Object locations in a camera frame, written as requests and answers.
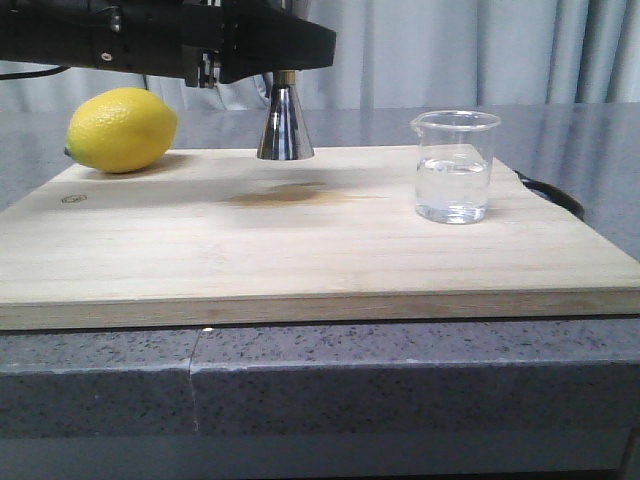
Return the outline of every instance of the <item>water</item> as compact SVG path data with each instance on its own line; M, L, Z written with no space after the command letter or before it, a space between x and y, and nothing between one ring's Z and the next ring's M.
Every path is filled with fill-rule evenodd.
M473 223L484 217L490 168L474 152L423 158L418 163L416 210L441 223Z

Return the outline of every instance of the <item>granite countertop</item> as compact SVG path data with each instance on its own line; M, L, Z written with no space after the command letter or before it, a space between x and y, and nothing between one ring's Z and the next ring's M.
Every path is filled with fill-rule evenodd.
M640 259L640 105L505 106L496 156ZM309 111L316 146L414 143L421 110ZM255 146L264 112L187 112L175 148ZM64 114L2 114L0 207L69 165ZM0 439L640 427L640 312L0 333Z

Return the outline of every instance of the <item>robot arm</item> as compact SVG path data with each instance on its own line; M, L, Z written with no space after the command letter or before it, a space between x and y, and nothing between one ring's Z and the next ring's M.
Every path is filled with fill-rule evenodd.
M192 87L333 64L332 30L267 0L218 3L0 0L0 59L183 78Z

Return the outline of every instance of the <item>wooden board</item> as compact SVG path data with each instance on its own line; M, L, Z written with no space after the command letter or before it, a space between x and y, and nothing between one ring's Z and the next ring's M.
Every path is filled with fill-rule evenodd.
M0 214L0 328L640 312L640 265L496 162L490 210L413 209L417 147L75 165Z

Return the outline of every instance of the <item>yellow lemon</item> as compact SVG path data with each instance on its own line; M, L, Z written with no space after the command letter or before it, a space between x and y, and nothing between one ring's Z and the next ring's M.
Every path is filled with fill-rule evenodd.
M76 162L110 173L152 164L171 146L178 117L142 88L115 88L74 112L65 151Z

